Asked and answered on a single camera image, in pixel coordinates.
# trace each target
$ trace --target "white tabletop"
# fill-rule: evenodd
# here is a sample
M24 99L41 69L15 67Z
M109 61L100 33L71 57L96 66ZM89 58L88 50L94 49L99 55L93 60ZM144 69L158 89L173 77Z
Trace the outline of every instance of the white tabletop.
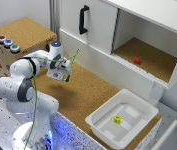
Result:
M103 0L177 33L177 0Z

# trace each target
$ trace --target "white robotic arm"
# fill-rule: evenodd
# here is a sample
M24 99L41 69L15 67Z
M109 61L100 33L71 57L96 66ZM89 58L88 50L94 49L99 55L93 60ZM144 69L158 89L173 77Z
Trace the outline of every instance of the white robotic arm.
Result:
M10 66L11 76L0 77L0 98L12 102L29 103L32 107L35 106L32 105L35 104L36 96L33 84L30 80L33 76L29 66L29 61L32 66L34 76L40 72L40 67L43 66L48 69L47 75L49 77L59 81L64 81L64 76L68 75L68 78L65 80L68 82L71 70L70 60L66 60L63 57L63 46L61 43L53 41L50 43L50 52L43 50L35 51L24 56ZM37 112L36 118L34 118L35 124L28 142L29 150L53 150L54 146L52 139L50 139L50 143L46 145L43 144L43 141L49 136L49 132L51 130L50 114L57 112L58 108L59 103L56 99L38 92ZM26 131L25 136L22 137L24 145L30 131L31 128L29 128Z

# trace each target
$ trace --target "open cabinet compartment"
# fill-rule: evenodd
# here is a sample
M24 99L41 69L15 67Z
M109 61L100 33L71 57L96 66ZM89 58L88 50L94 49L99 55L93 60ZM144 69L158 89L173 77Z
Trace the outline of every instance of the open cabinet compartment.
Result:
M177 33L119 9L112 53L167 85L177 63Z

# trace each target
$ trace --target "cabinet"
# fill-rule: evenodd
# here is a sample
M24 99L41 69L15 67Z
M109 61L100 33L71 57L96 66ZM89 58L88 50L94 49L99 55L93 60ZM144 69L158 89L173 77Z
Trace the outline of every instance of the cabinet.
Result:
M88 5L88 2L90 2L89 5L91 7L93 5L93 10L95 11L92 13L90 7L90 11L86 12L88 17L86 18L85 14L85 18L87 19L85 20L85 26L88 28L88 32L84 35L79 35L79 18L77 16L79 16L79 10L82 8L81 5ZM120 89L127 88L144 99L148 99L151 93L156 95L153 89L157 89L157 91L161 89L159 90L161 95L163 89L169 89L177 82L176 1L91 0L84 1L83 3L82 1L77 2L75 0L72 1L73 4L75 3L73 6L71 2L68 3L62 0L61 40L65 46L65 54L68 56L72 55L70 48L77 48L77 45L79 45L79 48L82 48L81 53L76 59L80 65L114 86ZM73 17L77 19L73 21L72 25L69 25ZM165 59L164 63L166 65L173 63L167 79L162 79L158 75L154 75L150 70L148 71L145 68L134 65L131 62L133 60L129 61L115 53L120 47L128 45L128 42L131 42L133 38L136 38L135 43L146 47L145 51L152 57L157 55L158 58L160 55L165 54L162 60L164 58L168 60ZM159 69L163 66L161 63L158 66L152 61L149 69L152 67ZM168 67L166 66L156 72L161 73L167 69Z

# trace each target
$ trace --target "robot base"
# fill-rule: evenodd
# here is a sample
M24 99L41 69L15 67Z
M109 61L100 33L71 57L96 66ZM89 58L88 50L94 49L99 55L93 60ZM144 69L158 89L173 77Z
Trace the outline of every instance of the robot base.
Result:
M12 137L12 150L24 150L26 141L23 141L23 137L25 136L28 129L31 127L32 122L28 122L20 126L13 134ZM57 138L53 139L53 145L57 145ZM30 148L27 146L25 150L37 150L36 146L31 146Z

